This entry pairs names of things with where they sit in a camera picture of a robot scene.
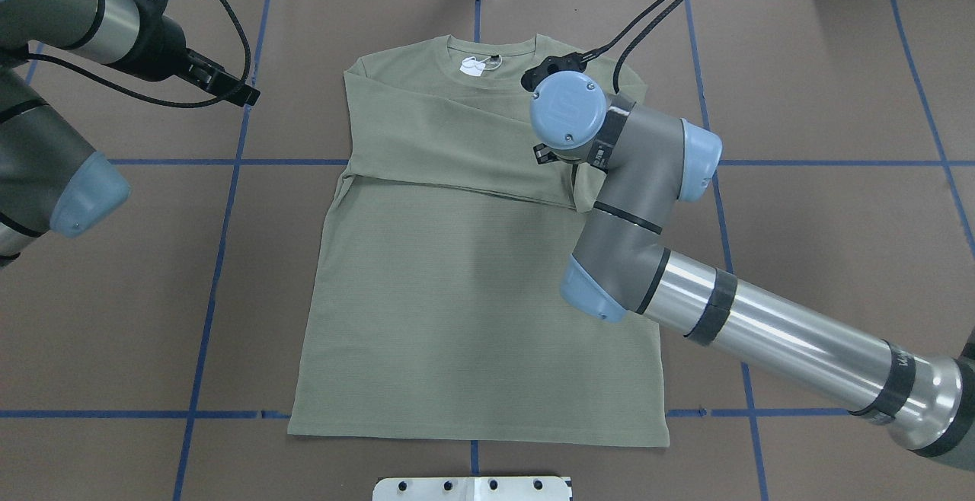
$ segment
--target neckline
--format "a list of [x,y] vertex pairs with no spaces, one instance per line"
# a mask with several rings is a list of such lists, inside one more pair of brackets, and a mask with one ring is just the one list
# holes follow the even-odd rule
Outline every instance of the neckline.
[[452,35],[445,35],[435,39],[436,64],[439,65],[443,75],[450,81],[466,87],[498,89],[498,91],[525,91],[525,88],[522,88],[521,74],[510,75],[510,77],[505,78],[480,78],[461,73],[450,58],[449,51],[453,49],[461,51],[461,53],[474,54],[474,56],[495,56],[497,54],[497,56],[505,57],[532,54],[532,66],[534,66],[540,62],[539,47],[543,39],[543,36],[535,35],[523,43],[487,44],[471,43],[467,40],[457,39]]

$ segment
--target green shirt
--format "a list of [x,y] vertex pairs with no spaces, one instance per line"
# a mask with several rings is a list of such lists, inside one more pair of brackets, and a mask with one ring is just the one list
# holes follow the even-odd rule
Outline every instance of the green shirt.
[[[558,294],[602,174],[536,164],[519,78],[570,51],[437,37],[346,72],[353,151],[289,432],[668,445],[656,324],[603,323]],[[495,54],[481,77],[459,70]],[[611,88],[612,68],[586,73]],[[621,89],[647,91],[629,69]]]

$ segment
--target t-shirt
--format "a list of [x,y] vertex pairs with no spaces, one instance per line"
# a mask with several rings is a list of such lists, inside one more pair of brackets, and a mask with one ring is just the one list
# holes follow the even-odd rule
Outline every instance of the t-shirt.
[[[603,323],[558,293],[602,172],[536,164],[519,78],[571,51],[444,36],[345,73],[353,149],[290,434],[668,445],[656,324]],[[461,72],[490,56],[480,77]],[[586,74],[611,88],[613,63]],[[630,69],[621,89],[647,91]]]

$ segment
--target black band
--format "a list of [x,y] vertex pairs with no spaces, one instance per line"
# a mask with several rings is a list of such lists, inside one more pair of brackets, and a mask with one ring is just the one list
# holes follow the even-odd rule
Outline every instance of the black band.
[[14,221],[10,217],[7,217],[3,212],[0,212],[0,223],[24,235],[24,237],[38,238],[39,236],[44,234],[44,233],[38,233],[38,231],[34,231],[33,229],[28,229],[27,227],[24,227],[24,225],[17,223],[17,221]]
[[633,223],[638,227],[643,227],[648,231],[654,231],[654,233],[656,234],[661,234],[664,231],[664,228],[659,226],[658,224],[651,223],[648,220],[645,220],[643,217],[637,217],[636,215],[633,215],[630,212],[623,212],[623,210],[620,210],[618,207],[607,205],[607,203],[601,203],[599,202],[599,200],[596,200],[596,202],[593,203],[593,207],[594,209],[598,209],[600,212],[606,212],[609,213],[609,215],[615,215],[620,219],[629,221],[630,223]]
[[850,412],[850,415],[863,417],[875,425],[887,425],[894,420],[911,396],[916,376],[913,355],[889,341],[885,343],[890,347],[890,372],[887,373],[884,387],[873,403],[863,410]]
[[657,287],[660,286],[660,279],[664,276],[664,270],[667,269],[668,261],[670,261],[670,249],[665,247],[664,254],[661,256],[660,263],[657,265],[657,272],[654,273],[654,279],[651,280],[651,287],[648,287],[647,295],[640,302],[640,307],[637,307],[637,314],[643,314],[647,310],[647,305],[651,303],[651,299],[654,299],[654,293],[657,292]]
[[619,95],[613,98],[612,104],[606,110],[606,119],[596,132],[592,147],[589,147],[589,157],[586,161],[593,167],[606,171],[609,156],[616,147],[616,141],[619,140],[619,134],[623,131],[626,120],[630,118],[634,105],[635,102],[623,99]]
[[939,439],[921,449],[912,449],[922,457],[937,457],[946,455],[960,445],[962,439],[971,430],[972,422],[975,421],[975,372],[970,365],[965,362],[958,362],[958,371],[961,372],[961,401],[958,403],[958,411],[951,419],[951,425]]
[[94,11],[94,19],[91,20],[91,26],[88,27],[88,32],[85,33],[81,39],[76,40],[71,46],[61,46],[60,49],[64,50],[74,50],[80,49],[88,43],[89,40],[94,39],[94,34],[101,29],[101,22],[105,19],[105,0],[98,0],[98,8]]
[[3,111],[0,111],[0,124],[6,123],[7,120],[13,119],[14,116],[20,116],[22,113],[26,113],[31,109],[37,109],[38,107],[44,107],[48,103],[41,98],[28,99],[27,101],[22,101],[17,105],[8,107]]
[[711,345],[718,337],[718,332],[728,321],[731,314],[731,304],[734,303],[735,293],[738,292],[738,276],[717,269],[714,275],[714,288],[708,297],[708,304],[704,306],[697,324],[685,337],[698,345]]

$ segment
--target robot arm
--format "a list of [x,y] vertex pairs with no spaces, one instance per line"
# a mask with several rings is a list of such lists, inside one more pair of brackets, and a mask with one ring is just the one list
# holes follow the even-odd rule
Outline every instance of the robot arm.
[[540,164],[606,172],[561,282],[568,303],[607,321],[642,314],[825,394],[917,455],[975,471],[975,330],[960,358],[923,358],[662,247],[673,203],[700,198],[721,157],[721,140],[687,120],[570,70],[537,85],[532,126]]
[[[245,71],[250,71],[246,37],[226,0],[220,1],[243,40]],[[0,268],[45,231],[66,237],[84,233],[129,195],[129,184],[107,158],[11,70],[29,58],[29,40],[146,81],[177,75],[216,96],[195,104],[142,97],[152,103],[198,107],[222,100],[238,106],[257,102],[259,92],[243,78],[186,47],[180,25],[163,15],[167,3],[0,0]]]

